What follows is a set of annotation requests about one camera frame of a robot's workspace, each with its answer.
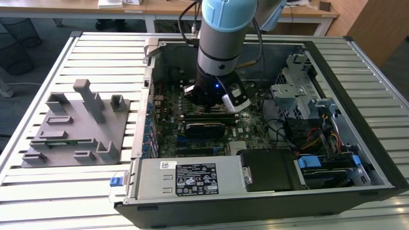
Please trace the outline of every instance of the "mesh trash bin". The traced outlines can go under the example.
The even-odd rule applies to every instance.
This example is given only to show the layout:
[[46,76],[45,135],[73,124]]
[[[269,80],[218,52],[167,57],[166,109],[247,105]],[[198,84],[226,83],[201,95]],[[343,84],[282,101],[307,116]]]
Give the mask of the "mesh trash bin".
[[23,46],[9,33],[0,33],[0,67],[10,75],[23,74],[33,68]]
[[41,43],[41,39],[29,18],[0,18],[0,23],[7,33],[15,36],[15,39],[23,47],[34,47]]

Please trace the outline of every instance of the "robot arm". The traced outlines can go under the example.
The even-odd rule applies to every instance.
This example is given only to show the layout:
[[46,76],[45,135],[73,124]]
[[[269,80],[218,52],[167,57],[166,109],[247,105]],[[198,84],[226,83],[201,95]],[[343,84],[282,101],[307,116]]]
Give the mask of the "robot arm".
[[250,105],[234,71],[247,26],[257,14],[261,28],[270,30],[285,2],[286,0],[202,1],[197,76],[194,84],[185,87],[185,97],[194,104],[211,107],[223,103],[231,113]]

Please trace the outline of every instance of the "desk leg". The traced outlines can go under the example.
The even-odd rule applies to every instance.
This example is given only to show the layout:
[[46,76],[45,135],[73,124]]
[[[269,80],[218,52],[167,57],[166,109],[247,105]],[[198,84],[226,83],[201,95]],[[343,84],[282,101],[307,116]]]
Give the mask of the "desk leg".
[[324,36],[326,32],[330,28],[332,18],[322,18],[322,21],[316,27],[316,30],[314,31],[314,36]]
[[146,25],[146,32],[155,33],[154,31],[154,15],[145,15],[143,16],[145,25]]
[[62,26],[62,18],[53,18],[53,23],[55,23],[57,27]]
[[11,91],[10,87],[3,83],[3,81],[0,79],[0,95],[2,97],[11,97],[14,92]]

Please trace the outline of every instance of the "motherboard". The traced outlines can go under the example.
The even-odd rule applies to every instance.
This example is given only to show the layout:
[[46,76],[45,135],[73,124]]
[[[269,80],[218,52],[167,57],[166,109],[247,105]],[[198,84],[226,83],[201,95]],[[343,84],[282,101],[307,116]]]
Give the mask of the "motherboard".
[[270,148],[255,102],[230,114],[223,105],[194,105],[183,98],[181,87],[155,85],[158,157],[229,156],[243,149]]

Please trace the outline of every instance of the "power supply label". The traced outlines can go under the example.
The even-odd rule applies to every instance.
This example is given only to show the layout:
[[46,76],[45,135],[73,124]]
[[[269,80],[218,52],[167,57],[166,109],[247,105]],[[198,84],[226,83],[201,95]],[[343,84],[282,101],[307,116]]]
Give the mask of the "power supply label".
[[175,195],[199,196],[218,194],[215,164],[175,166]]

